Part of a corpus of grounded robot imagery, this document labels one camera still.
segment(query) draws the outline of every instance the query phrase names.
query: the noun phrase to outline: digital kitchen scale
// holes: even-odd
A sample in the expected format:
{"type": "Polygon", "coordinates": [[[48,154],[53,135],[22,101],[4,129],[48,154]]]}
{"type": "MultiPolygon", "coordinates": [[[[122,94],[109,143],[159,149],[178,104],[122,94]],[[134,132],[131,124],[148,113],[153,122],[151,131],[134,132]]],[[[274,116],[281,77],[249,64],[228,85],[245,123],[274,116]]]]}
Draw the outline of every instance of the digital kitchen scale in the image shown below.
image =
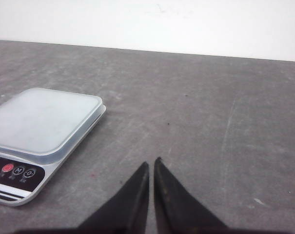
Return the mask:
{"type": "Polygon", "coordinates": [[[33,88],[0,106],[0,203],[33,199],[96,125],[97,96],[33,88]]]}

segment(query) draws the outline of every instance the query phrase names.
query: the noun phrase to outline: concrete surface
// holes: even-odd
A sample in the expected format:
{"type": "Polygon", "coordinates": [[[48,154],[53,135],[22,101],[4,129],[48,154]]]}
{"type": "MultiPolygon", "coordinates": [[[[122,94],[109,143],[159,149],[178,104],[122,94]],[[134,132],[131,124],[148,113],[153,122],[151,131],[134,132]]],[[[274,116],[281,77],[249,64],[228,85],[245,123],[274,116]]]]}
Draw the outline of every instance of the concrete surface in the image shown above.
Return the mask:
{"type": "Polygon", "coordinates": [[[158,156],[230,227],[295,234],[295,62],[0,41],[0,104],[32,87],[108,109],[33,201],[0,205],[0,234],[76,227],[158,156]]]}

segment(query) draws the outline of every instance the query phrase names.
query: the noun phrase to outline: silver scale body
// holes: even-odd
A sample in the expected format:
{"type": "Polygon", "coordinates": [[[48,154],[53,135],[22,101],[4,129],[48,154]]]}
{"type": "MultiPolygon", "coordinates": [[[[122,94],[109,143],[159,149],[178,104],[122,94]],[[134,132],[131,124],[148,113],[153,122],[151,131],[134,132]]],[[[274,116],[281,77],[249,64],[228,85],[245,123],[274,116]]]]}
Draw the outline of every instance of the silver scale body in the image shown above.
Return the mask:
{"type": "Polygon", "coordinates": [[[44,177],[33,191],[18,188],[17,180],[17,186],[0,183],[0,203],[18,206],[33,199],[105,111],[100,97],[42,88],[28,89],[1,105],[0,161],[43,168],[44,177]]]}

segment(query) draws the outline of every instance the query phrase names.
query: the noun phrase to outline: button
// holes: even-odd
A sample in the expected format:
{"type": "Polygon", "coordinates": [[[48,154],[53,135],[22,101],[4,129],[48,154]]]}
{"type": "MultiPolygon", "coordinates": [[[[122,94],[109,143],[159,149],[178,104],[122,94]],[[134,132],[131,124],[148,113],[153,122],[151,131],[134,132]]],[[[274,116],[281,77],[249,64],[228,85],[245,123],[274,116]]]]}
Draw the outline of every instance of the button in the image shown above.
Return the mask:
{"type": "Polygon", "coordinates": [[[25,167],[23,167],[23,166],[19,166],[19,167],[16,167],[16,168],[14,168],[14,170],[13,170],[13,175],[20,175],[20,174],[22,174],[23,172],[25,171],[25,167]]]}
{"type": "Polygon", "coordinates": [[[35,169],[29,169],[29,170],[24,172],[24,177],[25,178],[33,177],[35,173],[36,173],[35,169]]]}
{"type": "Polygon", "coordinates": [[[6,164],[4,167],[2,167],[3,172],[9,172],[14,168],[14,165],[12,163],[6,164]]]}

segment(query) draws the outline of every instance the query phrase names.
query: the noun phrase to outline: power button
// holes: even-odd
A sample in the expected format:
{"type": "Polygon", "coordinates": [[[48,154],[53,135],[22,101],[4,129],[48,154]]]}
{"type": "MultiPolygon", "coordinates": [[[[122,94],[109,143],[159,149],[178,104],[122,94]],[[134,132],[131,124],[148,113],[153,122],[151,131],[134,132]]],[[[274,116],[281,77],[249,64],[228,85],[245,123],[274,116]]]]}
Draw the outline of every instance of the power button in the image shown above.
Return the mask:
{"type": "Polygon", "coordinates": [[[4,167],[2,167],[3,172],[9,172],[13,170],[14,165],[12,163],[6,164],[4,167]]]}

